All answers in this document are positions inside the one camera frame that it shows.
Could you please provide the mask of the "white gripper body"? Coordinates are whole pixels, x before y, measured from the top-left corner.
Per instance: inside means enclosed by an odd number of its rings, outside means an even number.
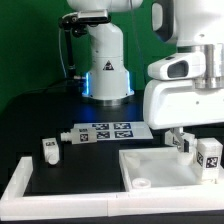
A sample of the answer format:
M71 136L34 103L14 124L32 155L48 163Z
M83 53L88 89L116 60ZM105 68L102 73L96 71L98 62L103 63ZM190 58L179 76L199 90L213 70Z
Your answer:
M224 89L194 89L192 80L152 80L144 91L143 119L154 130L224 122Z

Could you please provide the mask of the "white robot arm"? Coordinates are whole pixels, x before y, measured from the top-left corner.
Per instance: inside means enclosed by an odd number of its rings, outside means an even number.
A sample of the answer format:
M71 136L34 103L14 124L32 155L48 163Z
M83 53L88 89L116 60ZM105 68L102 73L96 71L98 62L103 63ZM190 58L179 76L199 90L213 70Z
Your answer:
M74 25L91 36L92 67L83 96L115 104L133 94L123 62L123 33L111 12L139 7L143 0L67 0ZM143 119L152 129L224 122L224 0L154 0L152 29L177 52L148 66Z

